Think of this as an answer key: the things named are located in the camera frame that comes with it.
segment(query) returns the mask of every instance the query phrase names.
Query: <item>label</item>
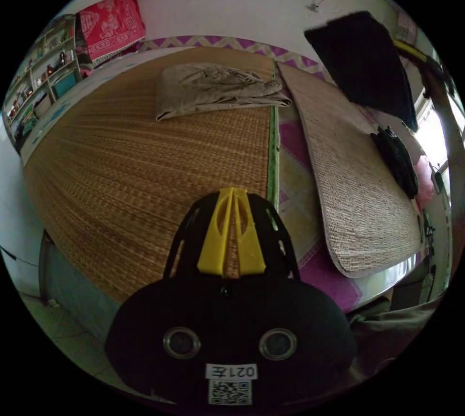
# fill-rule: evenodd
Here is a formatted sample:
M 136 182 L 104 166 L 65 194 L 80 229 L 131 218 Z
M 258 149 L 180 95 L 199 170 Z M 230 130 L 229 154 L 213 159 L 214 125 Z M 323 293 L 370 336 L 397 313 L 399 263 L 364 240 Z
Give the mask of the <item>label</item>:
M 252 381 L 210 380 L 208 386 L 210 405 L 252 405 Z
M 257 365 L 207 363 L 205 378 L 216 381 L 253 381 L 258 379 Z

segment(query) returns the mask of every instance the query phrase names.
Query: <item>qr code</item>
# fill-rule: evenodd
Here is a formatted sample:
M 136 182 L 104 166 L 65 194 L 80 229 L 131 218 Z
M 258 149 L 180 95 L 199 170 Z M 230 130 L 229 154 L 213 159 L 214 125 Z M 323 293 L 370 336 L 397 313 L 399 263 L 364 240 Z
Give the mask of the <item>qr code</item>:
M 252 382 L 210 380 L 208 402 L 210 405 L 252 405 Z

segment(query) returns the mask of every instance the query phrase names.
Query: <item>yellow plastic part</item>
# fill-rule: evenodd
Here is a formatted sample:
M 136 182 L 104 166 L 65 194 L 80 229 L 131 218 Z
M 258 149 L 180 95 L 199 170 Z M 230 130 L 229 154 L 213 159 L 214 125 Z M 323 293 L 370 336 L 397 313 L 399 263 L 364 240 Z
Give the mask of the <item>yellow plastic part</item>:
M 413 56 L 417 57 L 418 59 L 420 59 L 423 62 L 427 61 L 426 55 L 423 54 L 418 49 L 415 49 L 415 48 L 409 46 L 408 44 L 406 44 L 406 43 L 404 43 L 402 41 L 399 41 L 398 39 L 393 39 L 392 42 L 394 43 L 395 47 L 412 54 Z
M 255 230 L 250 204 L 248 203 L 247 190 L 234 189 L 234 210 L 239 275 L 263 274 L 266 265 Z M 245 224 L 244 233 L 242 233 L 241 220 Z
M 226 252 L 229 243 L 229 227 L 231 223 L 231 206 L 234 188 L 223 188 L 213 212 L 207 235 L 203 242 L 197 268 L 204 274 L 224 276 Z M 224 220 L 222 231 L 219 226 Z

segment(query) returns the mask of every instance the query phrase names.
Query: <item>folded khaki clothing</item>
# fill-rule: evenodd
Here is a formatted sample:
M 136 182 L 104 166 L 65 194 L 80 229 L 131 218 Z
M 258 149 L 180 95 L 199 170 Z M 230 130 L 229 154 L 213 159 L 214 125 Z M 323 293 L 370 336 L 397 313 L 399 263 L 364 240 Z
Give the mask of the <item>folded khaki clothing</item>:
M 157 79 L 156 119 L 197 112 L 259 106 L 289 106 L 277 80 L 218 64 L 180 64 Z

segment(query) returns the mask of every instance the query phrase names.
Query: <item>woven mat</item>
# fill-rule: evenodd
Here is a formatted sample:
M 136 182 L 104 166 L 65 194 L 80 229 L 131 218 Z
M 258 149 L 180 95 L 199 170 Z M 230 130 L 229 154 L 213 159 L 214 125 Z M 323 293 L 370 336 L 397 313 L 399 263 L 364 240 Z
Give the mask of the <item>woven mat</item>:
M 271 108 L 155 122 L 154 77 L 178 62 L 215 62 L 272 77 L 273 61 L 198 48 L 103 84 L 48 132 L 24 172 L 44 226 L 66 258 L 117 301 L 159 280 L 191 204 L 222 187 L 267 196 Z M 235 276 L 235 253 L 228 275 Z
M 358 278 L 420 248 L 417 213 L 370 138 L 376 131 L 334 86 L 279 63 L 300 112 L 336 267 Z

